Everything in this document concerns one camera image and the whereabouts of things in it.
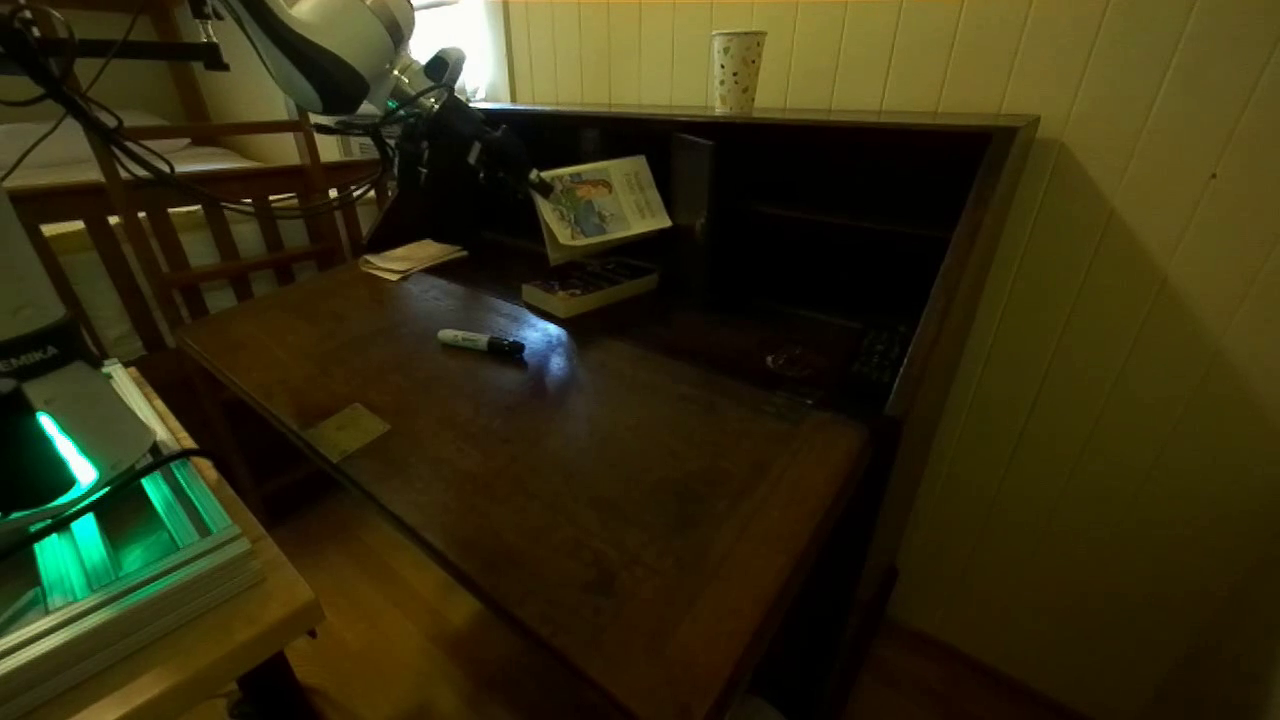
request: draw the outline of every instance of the wooden floor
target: wooden floor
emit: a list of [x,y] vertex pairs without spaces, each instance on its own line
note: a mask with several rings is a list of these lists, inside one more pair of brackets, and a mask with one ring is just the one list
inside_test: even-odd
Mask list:
[[[323,627],[286,662],[331,720],[587,720],[573,673],[422,559],[364,500],[331,487],[272,524],[311,582]],[[845,720],[1056,720],[1066,716],[903,627],[881,634]]]

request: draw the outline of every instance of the desk leg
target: desk leg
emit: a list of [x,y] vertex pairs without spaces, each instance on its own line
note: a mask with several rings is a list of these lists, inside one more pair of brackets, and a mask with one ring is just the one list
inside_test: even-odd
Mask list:
[[240,676],[240,701],[230,703],[230,720],[311,720],[317,709],[302,685],[292,676],[283,652],[260,662]]

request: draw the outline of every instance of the desk surface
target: desk surface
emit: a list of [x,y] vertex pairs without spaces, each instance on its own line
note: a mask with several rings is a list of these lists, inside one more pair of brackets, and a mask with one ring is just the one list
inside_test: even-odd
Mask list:
[[[527,354],[500,366],[434,329]],[[380,416],[336,471],[632,716],[737,693],[867,456],[845,416],[434,275],[336,269],[185,349],[311,454],[328,416]]]
[[[134,380],[144,399],[158,414],[162,428],[191,446],[167,408]],[[251,541],[260,582],[222,603],[199,614],[178,634],[144,644],[129,662],[105,667],[76,693],[61,698],[41,716],[187,716],[195,703],[219,701],[240,673],[283,652],[286,642],[320,624],[320,599],[307,582],[283,559],[272,537],[251,522],[236,493],[211,463],[195,460],[219,505]]]

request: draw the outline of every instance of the pen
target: pen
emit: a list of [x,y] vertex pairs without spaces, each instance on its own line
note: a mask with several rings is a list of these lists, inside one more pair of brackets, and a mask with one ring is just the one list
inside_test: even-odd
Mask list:
[[446,349],[466,349],[466,354],[505,355],[505,359],[520,359],[523,355],[523,345],[511,339],[511,335],[440,329],[434,339],[446,345]]

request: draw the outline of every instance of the window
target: window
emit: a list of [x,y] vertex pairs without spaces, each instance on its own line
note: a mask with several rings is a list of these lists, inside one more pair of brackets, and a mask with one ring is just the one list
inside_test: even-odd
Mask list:
[[506,83],[506,23],[505,0],[415,0],[415,32],[406,42],[413,62],[432,62],[434,48],[460,48],[466,58],[460,93],[470,104],[511,102]]

